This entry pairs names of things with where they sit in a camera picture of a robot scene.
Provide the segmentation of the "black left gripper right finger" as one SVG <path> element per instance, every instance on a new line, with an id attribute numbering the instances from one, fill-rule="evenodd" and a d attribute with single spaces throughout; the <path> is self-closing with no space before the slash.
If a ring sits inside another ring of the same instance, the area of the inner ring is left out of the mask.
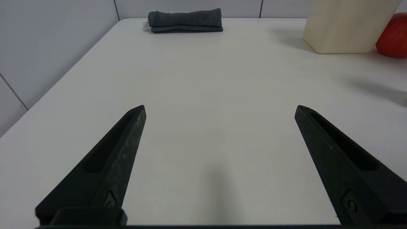
<path id="1" fill-rule="evenodd" d="M 406 225 L 406 181 L 315 110 L 294 118 L 341 225 Z"/>

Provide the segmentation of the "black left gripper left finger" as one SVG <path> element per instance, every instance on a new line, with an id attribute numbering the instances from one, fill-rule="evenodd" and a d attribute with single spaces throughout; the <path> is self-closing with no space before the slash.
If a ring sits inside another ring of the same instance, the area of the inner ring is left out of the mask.
<path id="1" fill-rule="evenodd" d="M 145 122 L 143 105 L 126 112 L 38 204 L 40 225 L 126 225 L 122 205 Z"/>

